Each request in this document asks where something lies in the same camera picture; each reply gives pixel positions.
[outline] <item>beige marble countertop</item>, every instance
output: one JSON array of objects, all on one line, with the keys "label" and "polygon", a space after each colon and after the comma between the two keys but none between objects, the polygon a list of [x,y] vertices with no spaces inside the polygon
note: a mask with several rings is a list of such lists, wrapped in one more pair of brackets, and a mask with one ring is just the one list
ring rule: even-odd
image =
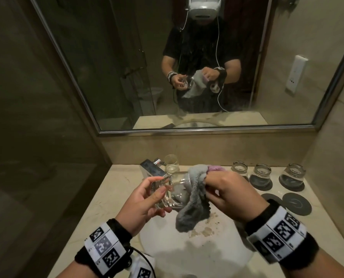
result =
[{"label": "beige marble countertop", "polygon": [[266,120],[256,111],[197,113],[178,115],[141,116],[133,129],[159,129],[169,124],[183,127],[185,123],[209,123],[212,127],[267,125]]},{"label": "beige marble countertop", "polygon": [[[187,170],[187,168],[187,166],[180,166],[181,170]],[[259,191],[261,194],[272,193],[281,198],[285,193],[289,192],[277,180],[283,169],[281,167],[272,168],[273,188],[266,192]],[[109,173],[51,270],[49,278],[55,278],[73,261],[75,254],[83,246],[83,241],[89,234],[103,222],[116,216],[142,178],[138,165],[113,165],[110,168]],[[296,217],[307,226],[308,231],[316,238],[320,247],[344,266],[344,239],[306,181],[305,185],[305,189],[299,194],[311,203],[313,210],[308,216],[297,215]],[[138,236],[132,239],[131,244],[137,249],[142,249]],[[127,271],[122,271],[116,277],[126,278],[128,274]],[[284,275],[278,264],[268,265],[258,253],[255,253],[251,261],[237,277],[283,278]]]}]

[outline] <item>fingernail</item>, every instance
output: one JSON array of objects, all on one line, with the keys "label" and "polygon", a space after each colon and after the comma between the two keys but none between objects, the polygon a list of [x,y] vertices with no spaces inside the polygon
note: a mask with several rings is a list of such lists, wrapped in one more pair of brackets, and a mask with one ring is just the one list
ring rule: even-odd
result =
[{"label": "fingernail", "polygon": [[158,190],[160,193],[164,193],[165,191],[167,191],[167,188],[165,186],[161,186]]}]

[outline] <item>hand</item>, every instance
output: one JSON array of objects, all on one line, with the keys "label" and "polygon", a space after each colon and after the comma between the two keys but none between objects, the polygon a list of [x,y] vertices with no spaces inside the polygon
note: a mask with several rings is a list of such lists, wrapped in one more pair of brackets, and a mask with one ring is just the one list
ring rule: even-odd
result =
[{"label": "hand", "polygon": [[182,82],[184,79],[186,79],[187,75],[177,74],[172,77],[172,85],[174,88],[180,91],[187,90],[187,87],[185,87],[184,83]]},{"label": "hand", "polygon": [[233,220],[247,223],[260,215],[269,203],[238,173],[207,173],[207,198]]},{"label": "hand", "polygon": [[202,69],[202,74],[209,80],[215,81],[219,76],[219,71],[209,67],[204,67]]},{"label": "hand", "polygon": [[166,212],[170,213],[172,211],[172,208],[157,209],[155,207],[155,204],[164,197],[167,191],[165,186],[160,187],[150,195],[151,183],[160,179],[163,179],[163,177],[148,177],[140,183],[115,217],[132,236],[136,236],[154,216],[159,215],[163,218],[166,216]]}]

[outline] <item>person's left hand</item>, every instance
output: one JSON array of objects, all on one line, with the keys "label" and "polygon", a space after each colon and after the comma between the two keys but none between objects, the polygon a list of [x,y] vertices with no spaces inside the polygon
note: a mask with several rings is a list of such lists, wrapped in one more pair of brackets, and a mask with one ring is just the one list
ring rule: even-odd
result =
[{"label": "person's left hand", "polygon": [[122,209],[115,219],[134,237],[144,225],[154,216],[159,215],[162,218],[166,212],[170,213],[172,208],[157,209],[155,204],[158,203],[165,195],[167,189],[161,186],[157,191],[150,195],[151,183],[163,179],[161,176],[146,178],[132,192]]},{"label": "person's left hand", "polygon": [[219,71],[209,67],[204,67],[202,69],[202,74],[209,80],[215,81],[219,76]]}]

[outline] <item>gray round coaster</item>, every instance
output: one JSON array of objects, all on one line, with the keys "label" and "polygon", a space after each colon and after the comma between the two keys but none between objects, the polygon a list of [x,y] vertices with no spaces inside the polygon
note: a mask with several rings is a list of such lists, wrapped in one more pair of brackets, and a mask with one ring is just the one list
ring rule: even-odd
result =
[{"label": "gray round coaster", "polygon": [[277,203],[279,203],[281,206],[283,206],[284,208],[286,208],[284,201],[281,200],[280,197],[277,197],[276,195],[273,195],[271,193],[263,193],[261,195],[265,200],[269,200],[269,199],[273,199],[275,200]]},{"label": "gray round coaster", "polygon": [[306,198],[297,193],[286,193],[283,196],[285,206],[293,213],[307,216],[312,212],[312,206]]},{"label": "gray round coaster", "polygon": [[261,191],[268,191],[272,188],[272,180],[270,180],[269,183],[264,185],[263,183],[267,182],[267,179],[263,179],[263,178],[256,176],[256,175],[251,175],[249,177],[249,182],[254,188],[261,190]]},{"label": "gray round coaster", "polygon": [[286,189],[289,189],[290,191],[300,192],[304,190],[303,181],[296,180],[287,175],[280,175],[279,182],[283,187],[285,187]]}]

